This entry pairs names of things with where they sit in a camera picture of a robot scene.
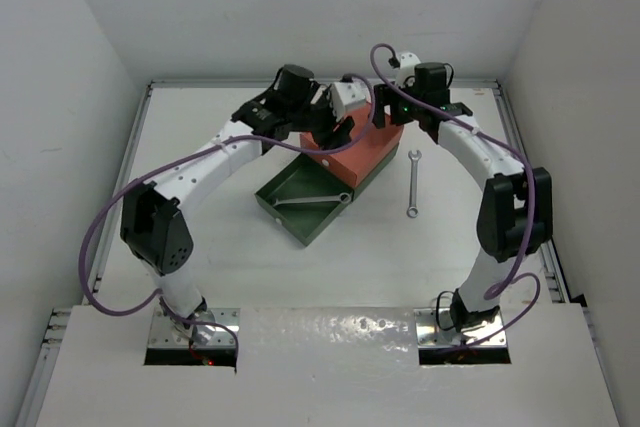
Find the silver wrench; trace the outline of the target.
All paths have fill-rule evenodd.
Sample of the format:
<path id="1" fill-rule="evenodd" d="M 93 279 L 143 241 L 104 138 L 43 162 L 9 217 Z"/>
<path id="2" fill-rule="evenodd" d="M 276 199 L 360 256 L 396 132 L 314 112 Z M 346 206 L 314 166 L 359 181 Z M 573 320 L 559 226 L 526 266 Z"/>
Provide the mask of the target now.
<path id="1" fill-rule="evenodd" d="M 406 215 L 409 218 L 416 218 L 419 215 L 419 209 L 417 207 L 417 189 L 418 189 L 418 176 L 419 176 L 419 162 L 421 160 L 422 153 L 420 150 L 411 150 L 408 152 L 408 159 L 410 160 L 410 183 L 409 183 L 409 199 Z"/>
<path id="2" fill-rule="evenodd" d="M 347 205 L 352 201 L 352 195 L 348 192 L 342 192 L 334 195 L 325 196 L 307 196 L 307 197 L 295 197 L 286 199 L 274 198 L 271 205 L 278 207 L 282 205 L 303 205 L 303 204 L 317 204 L 317 203 L 337 203 Z"/>

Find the green drawer box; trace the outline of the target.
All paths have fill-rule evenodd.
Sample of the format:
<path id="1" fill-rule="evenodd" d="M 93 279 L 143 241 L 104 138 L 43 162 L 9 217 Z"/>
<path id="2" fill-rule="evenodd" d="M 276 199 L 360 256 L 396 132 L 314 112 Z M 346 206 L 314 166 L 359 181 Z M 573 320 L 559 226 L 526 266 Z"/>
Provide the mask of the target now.
<path id="1" fill-rule="evenodd" d="M 303 246 L 309 246 L 396 156 L 399 144 L 355 188 L 300 154 L 256 193 L 257 203 Z"/>

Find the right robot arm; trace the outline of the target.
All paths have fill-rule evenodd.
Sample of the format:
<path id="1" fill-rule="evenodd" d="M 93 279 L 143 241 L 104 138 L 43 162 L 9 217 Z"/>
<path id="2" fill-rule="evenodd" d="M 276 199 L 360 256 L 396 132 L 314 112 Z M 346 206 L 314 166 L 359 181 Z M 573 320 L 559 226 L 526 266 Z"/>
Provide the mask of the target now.
<path id="1" fill-rule="evenodd" d="M 514 282 L 525 258 L 553 233 L 552 179 L 516 150 L 486 134 L 472 110 L 451 100 L 453 69 L 393 55 L 394 81 L 376 88 L 375 107 L 394 125 L 415 122 L 449 152 L 482 191 L 474 265 L 451 298 L 448 329 L 462 331 L 495 317 L 501 293 Z"/>

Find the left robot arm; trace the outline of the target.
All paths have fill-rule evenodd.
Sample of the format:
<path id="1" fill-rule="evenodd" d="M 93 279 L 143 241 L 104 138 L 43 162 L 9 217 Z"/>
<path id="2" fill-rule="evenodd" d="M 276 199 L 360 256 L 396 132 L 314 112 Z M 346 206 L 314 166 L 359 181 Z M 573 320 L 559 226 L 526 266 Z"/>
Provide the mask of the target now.
<path id="1" fill-rule="evenodd" d="M 350 113 L 366 103 L 366 93 L 353 82 L 321 84 L 312 71 L 286 64 L 272 84 L 239 107 L 188 162 L 124 196 L 121 238 L 149 267 L 171 311 L 189 319 L 204 308 L 188 265 L 194 250 L 188 221 L 204 199 L 293 132 L 311 133 L 322 150 L 348 144 L 355 125 Z"/>

